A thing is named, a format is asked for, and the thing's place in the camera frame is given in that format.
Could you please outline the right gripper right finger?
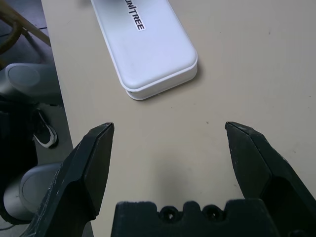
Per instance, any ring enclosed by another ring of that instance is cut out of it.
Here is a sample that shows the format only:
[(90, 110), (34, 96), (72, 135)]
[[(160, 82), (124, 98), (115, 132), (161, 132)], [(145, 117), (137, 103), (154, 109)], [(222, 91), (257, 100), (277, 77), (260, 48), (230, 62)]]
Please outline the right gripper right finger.
[(281, 237), (314, 237), (316, 200), (288, 161), (251, 127), (230, 121), (225, 130), (243, 196), (263, 201)]

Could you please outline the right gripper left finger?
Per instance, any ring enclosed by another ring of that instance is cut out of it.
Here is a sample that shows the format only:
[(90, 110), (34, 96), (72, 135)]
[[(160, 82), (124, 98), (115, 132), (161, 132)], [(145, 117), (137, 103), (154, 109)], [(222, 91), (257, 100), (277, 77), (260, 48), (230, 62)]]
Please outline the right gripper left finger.
[(114, 124), (91, 129), (62, 162), (26, 237), (80, 237), (96, 219), (109, 174)]

